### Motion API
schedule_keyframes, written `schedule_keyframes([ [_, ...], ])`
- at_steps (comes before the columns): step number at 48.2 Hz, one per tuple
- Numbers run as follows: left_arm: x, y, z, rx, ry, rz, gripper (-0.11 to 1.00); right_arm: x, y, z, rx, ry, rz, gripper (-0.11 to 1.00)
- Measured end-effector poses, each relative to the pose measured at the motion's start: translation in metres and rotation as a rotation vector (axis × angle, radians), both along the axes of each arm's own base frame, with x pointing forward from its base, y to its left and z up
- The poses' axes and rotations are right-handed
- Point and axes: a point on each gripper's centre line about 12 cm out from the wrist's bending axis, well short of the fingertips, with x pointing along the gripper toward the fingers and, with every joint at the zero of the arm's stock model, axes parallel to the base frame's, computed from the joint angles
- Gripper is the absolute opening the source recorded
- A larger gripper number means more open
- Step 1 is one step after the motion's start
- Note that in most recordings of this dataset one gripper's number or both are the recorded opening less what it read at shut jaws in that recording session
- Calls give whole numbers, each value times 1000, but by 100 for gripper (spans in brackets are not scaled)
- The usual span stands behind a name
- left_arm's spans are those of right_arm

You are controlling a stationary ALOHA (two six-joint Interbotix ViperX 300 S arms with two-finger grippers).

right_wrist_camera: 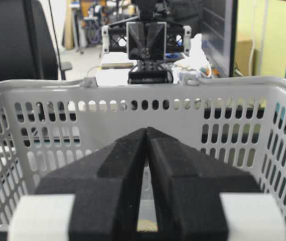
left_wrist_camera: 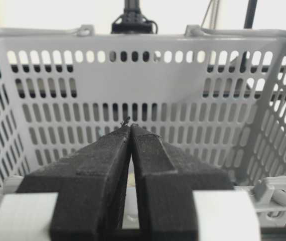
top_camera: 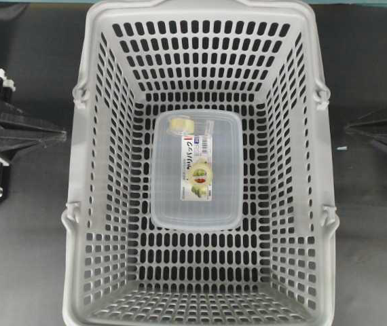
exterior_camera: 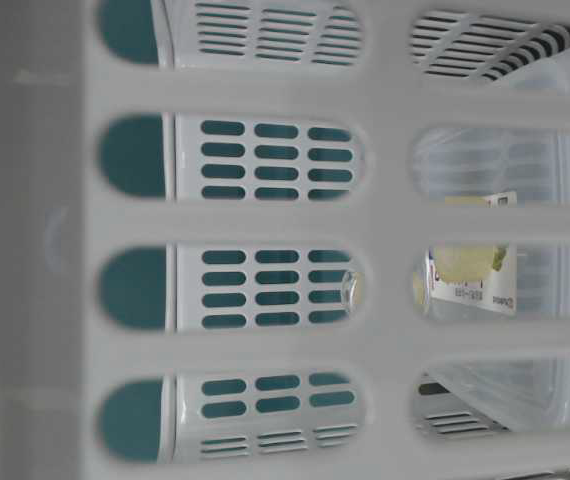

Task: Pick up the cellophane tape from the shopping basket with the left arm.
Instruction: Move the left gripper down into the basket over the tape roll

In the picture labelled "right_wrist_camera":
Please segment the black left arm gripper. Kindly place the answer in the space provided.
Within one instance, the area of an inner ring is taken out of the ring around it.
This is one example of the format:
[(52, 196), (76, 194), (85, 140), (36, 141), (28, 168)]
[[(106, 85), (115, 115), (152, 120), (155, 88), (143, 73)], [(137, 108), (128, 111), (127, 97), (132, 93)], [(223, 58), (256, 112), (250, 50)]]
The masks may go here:
[(136, 64), (128, 73), (128, 84), (172, 83), (170, 70), (163, 66), (167, 54), (191, 50), (191, 27), (165, 22), (127, 22), (103, 26), (103, 52), (125, 53)]

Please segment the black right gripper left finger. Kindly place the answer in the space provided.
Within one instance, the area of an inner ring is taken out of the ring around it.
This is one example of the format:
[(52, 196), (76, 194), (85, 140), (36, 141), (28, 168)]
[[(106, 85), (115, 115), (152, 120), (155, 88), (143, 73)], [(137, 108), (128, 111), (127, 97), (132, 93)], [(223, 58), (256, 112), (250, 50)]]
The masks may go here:
[(9, 240), (135, 237), (147, 152), (138, 129), (41, 178), (14, 212)]

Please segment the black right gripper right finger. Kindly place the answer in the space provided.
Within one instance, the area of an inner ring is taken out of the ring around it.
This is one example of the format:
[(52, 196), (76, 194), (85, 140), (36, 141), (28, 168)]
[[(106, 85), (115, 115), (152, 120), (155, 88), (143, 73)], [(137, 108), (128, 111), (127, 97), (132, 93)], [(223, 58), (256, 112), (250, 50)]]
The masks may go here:
[(152, 127), (147, 143), (162, 231), (179, 240), (286, 240), (274, 197), (249, 172)]

